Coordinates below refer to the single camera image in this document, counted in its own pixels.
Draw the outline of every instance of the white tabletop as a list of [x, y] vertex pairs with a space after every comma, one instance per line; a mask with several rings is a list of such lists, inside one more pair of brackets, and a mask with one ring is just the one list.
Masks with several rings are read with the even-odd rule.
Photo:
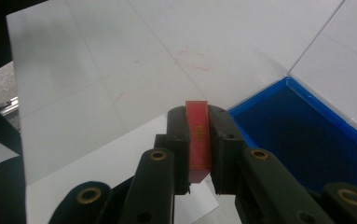
[[340, 3], [50, 0], [9, 15], [27, 185], [186, 100], [228, 109], [263, 90]]

